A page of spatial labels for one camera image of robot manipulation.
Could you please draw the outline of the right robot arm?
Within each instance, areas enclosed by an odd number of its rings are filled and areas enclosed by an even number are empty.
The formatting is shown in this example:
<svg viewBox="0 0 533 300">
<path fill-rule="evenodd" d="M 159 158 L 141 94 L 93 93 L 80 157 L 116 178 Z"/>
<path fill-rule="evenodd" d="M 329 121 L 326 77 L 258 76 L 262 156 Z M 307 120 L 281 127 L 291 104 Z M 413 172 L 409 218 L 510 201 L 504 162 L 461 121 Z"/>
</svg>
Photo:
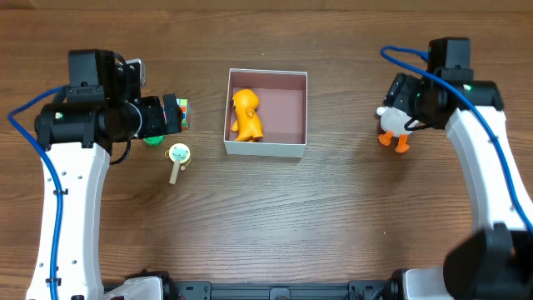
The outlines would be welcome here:
<svg viewBox="0 0 533 300">
<path fill-rule="evenodd" d="M 403 63 L 376 110 L 382 145 L 398 153 L 416 131 L 442 129 L 456 151 L 471 201 L 473 233 L 439 267 L 396 271 L 380 299 L 529 299 L 532 202 L 506 131 L 497 85 L 477 81 L 466 37 L 431 40 L 419 69 Z"/>
</svg>

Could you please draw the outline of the white plush duck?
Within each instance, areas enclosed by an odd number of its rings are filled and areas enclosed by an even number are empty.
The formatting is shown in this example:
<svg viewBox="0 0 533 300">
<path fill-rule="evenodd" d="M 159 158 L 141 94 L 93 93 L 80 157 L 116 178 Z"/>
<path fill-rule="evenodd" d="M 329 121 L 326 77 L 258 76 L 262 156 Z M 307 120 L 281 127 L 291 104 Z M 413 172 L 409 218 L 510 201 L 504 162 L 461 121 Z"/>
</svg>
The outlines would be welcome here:
<svg viewBox="0 0 533 300">
<path fill-rule="evenodd" d="M 380 127 L 383 131 L 378 136 L 378 141 L 389 146 L 393 138 L 398 138 L 395 151 L 405 153 L 409 150 L 410 145 L 407 143 L 411 131 L 405 129 L 405 125 L 417 125 L 419 121 L 413 120 L 402 110 L 395 107 L 378 107 L 376 114 L 380 117 Z"/>
</svg>

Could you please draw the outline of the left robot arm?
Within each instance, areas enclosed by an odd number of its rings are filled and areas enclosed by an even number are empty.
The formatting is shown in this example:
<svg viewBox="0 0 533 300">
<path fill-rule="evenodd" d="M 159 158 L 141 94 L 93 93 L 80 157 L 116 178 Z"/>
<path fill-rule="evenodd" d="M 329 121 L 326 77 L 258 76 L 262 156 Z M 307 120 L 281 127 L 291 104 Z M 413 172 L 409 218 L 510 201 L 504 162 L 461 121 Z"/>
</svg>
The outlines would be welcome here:
<svg viewBox="0 0 533 300">
<path fill-rule="evenodd" d="M 112 148 L 181 132 L 190 103 L 143 96 L 145 68 L 108 50 L 72 50 L 69 84 L 47 93 L 30 137 L 42 160 L 44 199 L 29 299 L 102 299 L 98 243 Z"/>
</svg>

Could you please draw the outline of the colourful puzzle cube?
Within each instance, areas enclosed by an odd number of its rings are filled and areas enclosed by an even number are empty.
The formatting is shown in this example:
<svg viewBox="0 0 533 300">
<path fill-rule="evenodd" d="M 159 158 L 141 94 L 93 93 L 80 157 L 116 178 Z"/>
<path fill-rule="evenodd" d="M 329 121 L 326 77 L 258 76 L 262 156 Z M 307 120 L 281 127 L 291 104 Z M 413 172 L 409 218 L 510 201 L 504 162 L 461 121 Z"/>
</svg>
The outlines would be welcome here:
<svg viewBox="0 0 533 300">
<path fill-rule="evenodd" d="M 186 98 L 178 98 L 177 105 L 182 110 L 182 130 L 189 130 L 192 122 L 192 107 Z"/>
</svg>

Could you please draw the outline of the orange dinosaur toy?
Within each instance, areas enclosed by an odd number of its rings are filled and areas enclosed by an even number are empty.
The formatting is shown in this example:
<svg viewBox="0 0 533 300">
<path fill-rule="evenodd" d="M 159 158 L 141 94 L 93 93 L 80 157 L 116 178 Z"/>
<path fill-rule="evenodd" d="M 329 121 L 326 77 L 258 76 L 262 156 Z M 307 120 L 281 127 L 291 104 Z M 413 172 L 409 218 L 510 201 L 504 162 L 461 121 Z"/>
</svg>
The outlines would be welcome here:
<svg viewBox="0 0 533 300">
<path fill-rule="evenodd" d="M 231 131 L 237 133 L 235 142 L 256 142 L 264 137 L 262 122 L 257 115 L 259 97 L 251 89 L 242 89 L 232 97 L 236 120 Z"/>
</svg>

